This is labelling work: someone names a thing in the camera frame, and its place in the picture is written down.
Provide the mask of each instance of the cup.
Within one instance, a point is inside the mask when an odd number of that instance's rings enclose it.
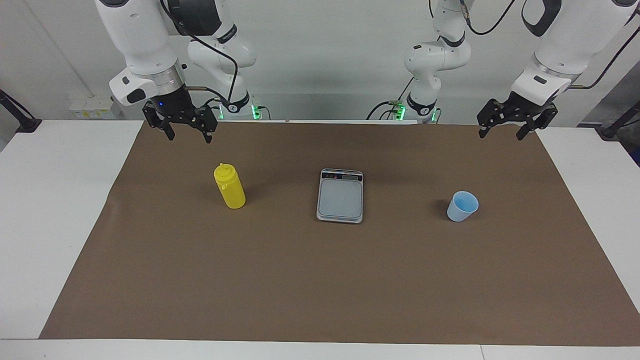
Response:
[[[453,194],[447,216],[455,222],[461,222],[478,210],[478,199],[470,192],[457,192]]]

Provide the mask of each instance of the light blue plastic cup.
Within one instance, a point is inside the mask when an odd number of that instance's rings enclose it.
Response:
[[[470,192],[457,192],[453,194],[453,199],[447,209],[447,216],[455,221],[461,222],[478,210],[478,199]]]

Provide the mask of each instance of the bottle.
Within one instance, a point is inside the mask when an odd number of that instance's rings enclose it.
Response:
[[[220,163],[220,166],[214,170],[213,177],[227,206],[231,209],[242,208],[246,197],[236,168],[233,165]]]

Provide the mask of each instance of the tabletop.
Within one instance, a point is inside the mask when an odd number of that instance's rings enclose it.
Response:
[[[100,215],[140,121],[45,121],[0,152],[0,357],[230,359],[616,359],[640,348],[35,340]],[[640,309],[640,169],[592,129],[538,132],[630,298]]]

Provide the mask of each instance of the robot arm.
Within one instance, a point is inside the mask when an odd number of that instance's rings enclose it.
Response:
[[[440,78],[436,72],[457,69],[466,65],[471,48],[465,40],[467,24],[460,0],[439,0],[434,12],[433,28],[438,40],[413,46],[404,57],[404,66],[415,78],[413,88],[406,98],[418,119],[428,119],[435,110],[440,93]]]
[[[107,32],[127,63],[127,68],[109,82],[115,97],[124,105],[147,101],[143,108],[147,122],[163,130],[170,140],[175,136],[171,123],[178,123],[198,129],[205,140],[211,142],[211,133],[217,126],[216,117],[207,106],[193,106],[177,54],[169,45],[169,32],[159,0],[94,1]],[[207,37],[204,41],[223,53],[227,49],[235,52],[241,59],[238,67],[240,63],[245,67],[255,63],[250,46],[237,34],[225,0],[168,0],[168,6],[172,18],[179,21],[180,26],[176,28],[181,33],[186,33],[184,29],[187,29],[192,35]],[[189,50],[189,55],[216,80],[218,89],[224,94],[221,102],[225,109],[230,113],[241,113],[250,98],[242,85],[243,80],[229,75],[229,72],[235,73],[235,64],[228,60],[233,57],[220,56],[202,48]],[[232,93],[234,83],[238,88],[234,87],[237,91]],[[234,98],[226,99],[227,94]],[[238,96],[246,101],[233,102]]]
[[[480,137],[505,122],[525,122],[517,137],[544,129],[557,114],[553,100],[585,71],[591,59],[616,36],[636,10],[638,0],[543,0],[536,24],[524,17],[541,44],[511,86],[505,102],[489,100],[478,113]]]

